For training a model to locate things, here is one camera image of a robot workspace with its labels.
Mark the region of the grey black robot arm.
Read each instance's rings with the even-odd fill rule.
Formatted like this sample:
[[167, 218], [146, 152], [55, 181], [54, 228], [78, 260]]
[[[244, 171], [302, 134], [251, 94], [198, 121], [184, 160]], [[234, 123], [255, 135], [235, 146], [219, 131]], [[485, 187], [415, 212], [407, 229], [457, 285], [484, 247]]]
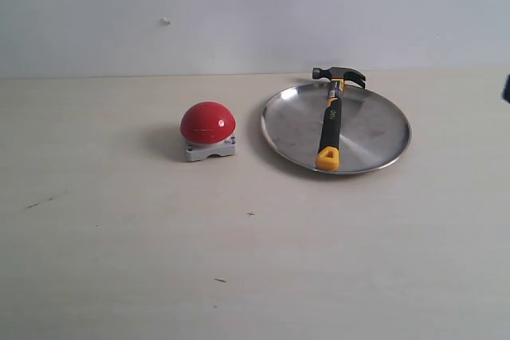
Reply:
[[505, 81], [504, 89], [502, 91], [502, 99], [507, 103], [510, 103], [510, 75], [508, 75]]

